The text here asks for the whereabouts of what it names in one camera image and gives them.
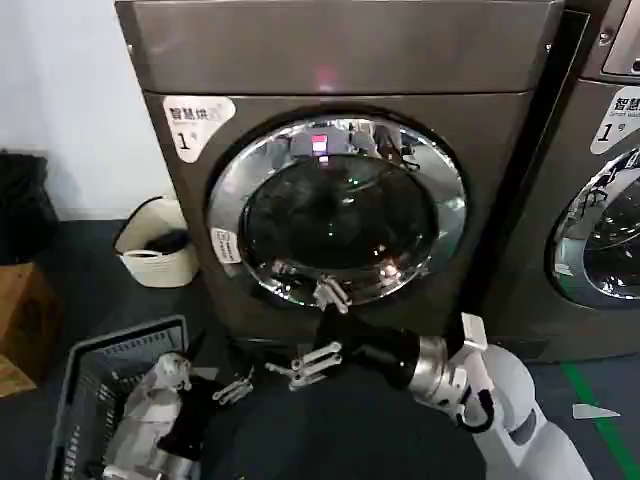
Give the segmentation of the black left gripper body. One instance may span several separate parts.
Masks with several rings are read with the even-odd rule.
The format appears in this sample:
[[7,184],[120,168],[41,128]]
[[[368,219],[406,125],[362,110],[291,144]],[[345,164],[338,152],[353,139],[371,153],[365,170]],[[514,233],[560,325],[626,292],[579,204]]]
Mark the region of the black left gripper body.
[[178,416],[157,447],[181,458],[199,458],[209,419],[221,409],[213,396],[222,388],[223,385],[215,380],[192,377],[191,388],[179,391]]

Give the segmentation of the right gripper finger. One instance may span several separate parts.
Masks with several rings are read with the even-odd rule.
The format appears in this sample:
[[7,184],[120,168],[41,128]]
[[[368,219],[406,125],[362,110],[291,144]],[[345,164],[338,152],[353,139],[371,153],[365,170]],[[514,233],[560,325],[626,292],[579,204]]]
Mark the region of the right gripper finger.
[[313,292],[318,308],[325,312],[329,306],[333,306],[341,314],[347,314],[351,306],[351,299],[342,289],[341,285],[330,276],[321,276]]
[[328,345],[295,358],[288,367],[266,362],[267,371],[286,377],[290,391],[297,391],[318,383],[327,377],[327,371],[342,363],[342,344],[333,341]]

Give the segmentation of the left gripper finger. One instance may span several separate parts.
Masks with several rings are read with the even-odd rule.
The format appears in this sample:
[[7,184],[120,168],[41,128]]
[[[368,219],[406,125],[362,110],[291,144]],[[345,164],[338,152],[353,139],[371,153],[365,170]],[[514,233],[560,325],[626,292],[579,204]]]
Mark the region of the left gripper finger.
[[254,369],[251,368],[249,373],[243,377],[237,378],[230,384],[212,394],[213,401],[239,401],[249,395],[253,390]]
[[192,362],[199,354],[206,331],[201,330],[183,351],[176,351],[167,354],[167,376],[168,385],[174,390],[190,390],[190,372]]

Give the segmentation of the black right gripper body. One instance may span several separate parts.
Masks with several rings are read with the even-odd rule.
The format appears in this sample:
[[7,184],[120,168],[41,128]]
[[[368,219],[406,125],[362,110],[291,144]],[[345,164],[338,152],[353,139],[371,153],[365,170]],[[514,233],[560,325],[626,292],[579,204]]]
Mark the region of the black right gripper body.
[[342,365],[356,364],[380,373],[398,390],[407,389],[418,363],[419,336],[404,329],[374,326],[354,313],[326,307],[316,329],[315,349],[337,342]]

